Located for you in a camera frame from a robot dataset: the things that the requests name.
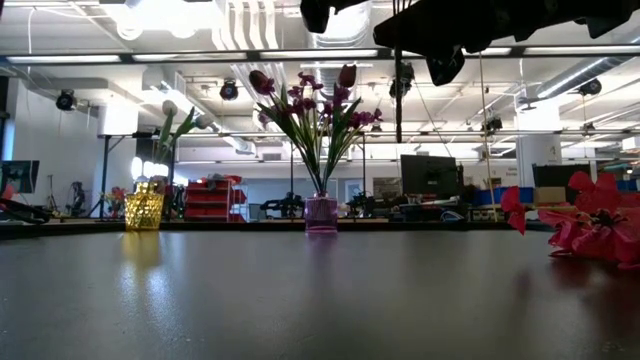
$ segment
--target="vase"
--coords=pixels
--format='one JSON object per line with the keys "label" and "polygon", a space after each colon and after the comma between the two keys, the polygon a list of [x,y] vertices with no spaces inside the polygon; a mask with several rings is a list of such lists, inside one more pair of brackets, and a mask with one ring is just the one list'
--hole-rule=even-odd
{"label": "vase", "polygon": [[337,233],[338,200],[327,196],[307,198],[304,204],[304,220],[307,233]]}
{"label": "vase", "polygon": [[138,184],[138,192],[125,198],[127,231],[158,230],[162,220],[164,195],[153,192],[153,186]]}

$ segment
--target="hanging wire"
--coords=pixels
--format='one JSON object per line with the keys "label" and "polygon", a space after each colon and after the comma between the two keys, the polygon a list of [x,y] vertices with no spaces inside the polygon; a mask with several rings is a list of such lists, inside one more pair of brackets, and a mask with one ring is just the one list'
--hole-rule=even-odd
{"label": "hanging wire", "polygon": [[480,61],[480,84],[482,86],[482,116],[484,117],[484,149],[487,154],[487,184],[489,185],[489,193],[491,194],[491,207],[493,208],[493,220],[498,222],[498,211],[496,209],[496,198],[493,194],[493,184],[491,182],[491,152],[489,144],[487,143],[488,134],[488,121],[487,121],[487,106],[484,98],[484,71],[482,69],[482,51],[478,53],[478,60]]}
{"label": "hanging wire", "polygon": [[422,92],[420,91],[420,87],[418,86],[418,83],[416,83],[416,89],[418,89],[418,94],[420,95],[420,100],[422,100],[422,106],[424,106],[424,110],[427,112],[427,116],[429,117],[429,121],[431,121],[431,125],[433,126],[433,130],[435,130],[436,134],[438,134],[438,137],[440,138],[440,142],[442,142],[442,145],[444,146],[445,150],[447,150],[447,154],[449,154],[449,157],[453,157],[453,156],[451,156],[451,152],[449,151],[449,147],[447,146],[447,142],[444,141],[444,139],[442,138],[442,135],[440,135],[440,130],[438,130],[438,128],[436,127],[435,121],[433,121],[433,117],[431,117],[431,112],[429,112],[429,108],[427,108],[427,104],[424,101],[424,97],[422,97]]}

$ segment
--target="purple glass vase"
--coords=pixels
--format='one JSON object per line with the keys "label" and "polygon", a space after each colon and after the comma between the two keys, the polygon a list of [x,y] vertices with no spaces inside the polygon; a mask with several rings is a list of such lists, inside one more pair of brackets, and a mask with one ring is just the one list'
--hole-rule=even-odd
{"label": "purple glass vase", "polygon": [[307,198],[304,204],[307,233],[335,234],[338,232],[338,200],[327,196]]}

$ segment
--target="yellow glass vase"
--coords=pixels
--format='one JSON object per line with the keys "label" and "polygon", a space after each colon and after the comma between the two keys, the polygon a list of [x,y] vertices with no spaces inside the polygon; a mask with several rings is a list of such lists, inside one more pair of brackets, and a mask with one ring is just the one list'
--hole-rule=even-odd
{"label": "yellow glass vase", "polygon": [[154,184],[139,183],[135,194],[125,199],[127,231],[158,230],[162,220],[164,195],[156,194]]}

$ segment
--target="fluorescent light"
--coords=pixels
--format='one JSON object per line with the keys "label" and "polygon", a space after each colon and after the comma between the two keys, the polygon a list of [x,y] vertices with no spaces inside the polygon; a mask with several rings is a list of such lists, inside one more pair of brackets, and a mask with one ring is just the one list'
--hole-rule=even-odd
{"label": "fluorescent light", "polygon": [[262,59],[314,59],[314,58],[374,58],[378,56],[375,49],[331,49],[331,50],[299,50],[299,51],[261,51]]}
{"label": "fluorescent light", "polygon": [[117,63],[118,55],[7,56],[12,64]]}
{"label": "fluorescent light", "polygon": [[356,65],[359,68],[372,68],[373,64],[366,63],[316,63],[316,64],[300,64],[300,69],[341,69],[344,65]]}
{"label": "fluorescent light", "polygon": [[[511,52],[511,48],[507,47],[488,47],[481,51],[483,56],[492,56],[492,55],[507,55]],[[475,52],[473,54],[468,53],[465,49],[462,49],[462,54],[465,56],[471,55],[479,55],[479,52]]]}
{"label": "fluorescent light", "polygon": [[[511,48],[509,47],[488,47],[484,50],[482,50],[482,55],[483,56],[494,56],[494,55],[508,55],[511,52]],[[479,53],[468,53],[465,49],[462,49],[462,54],[464,56],[477,56]],[[423,58],[424,55],[420,55],[420,54],[416,54],[416,53],[412,53],[409,51],[403,51],[402,52],[402,56],[404,57],[421,57]]]}
{"label": "fluorescent light", "polygon": [[228,134],[231,137],[287,137],[285,133],[272,133],[272,132],[241,132],[241,133],[230,133]]}
{"label": "fluorescent light", "polygon": [[640,51],[638,45],[614,46],[532,46],[528,47],[525,55],[584,55],[598,53],[635,53]]}
{"label": "fluorescent light", "polygon": [[247,54],[243,52],[217,52],[202,54],[143,54],[133,55],[133,60],[139,62],[189,62],[189,61],[215,61],[215,60],[245,60]]}

